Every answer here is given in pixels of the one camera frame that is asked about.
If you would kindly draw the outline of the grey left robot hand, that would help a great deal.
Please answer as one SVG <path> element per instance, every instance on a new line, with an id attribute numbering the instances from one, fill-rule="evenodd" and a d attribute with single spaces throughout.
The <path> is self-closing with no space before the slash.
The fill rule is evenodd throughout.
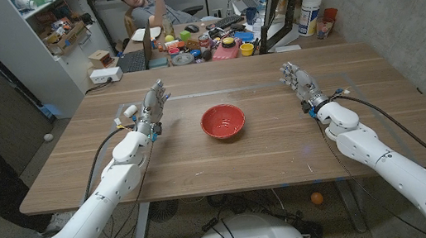
<path id="1" fill-rule="evenodd" d="M 163 81 L 157 79 L 146 93 L 139 110 L 136 131 L 150 135 L 153 126 L 157 125 L 163 116 L 164 103 L 170 98 L 170 93 L 165 93 Z"/>

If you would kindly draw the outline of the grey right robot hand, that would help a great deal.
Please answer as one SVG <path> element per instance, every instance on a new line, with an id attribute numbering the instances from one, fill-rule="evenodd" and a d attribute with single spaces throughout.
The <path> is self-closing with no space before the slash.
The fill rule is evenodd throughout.
<path id="1" fill-rule="evenodd" d="M 296 64 L 284 63 L 280 72 L 283 74 L 280 81 L 295 91 L 304 113 L 315 116 L 318 110 L 329 102 L 316 80 Z"/>

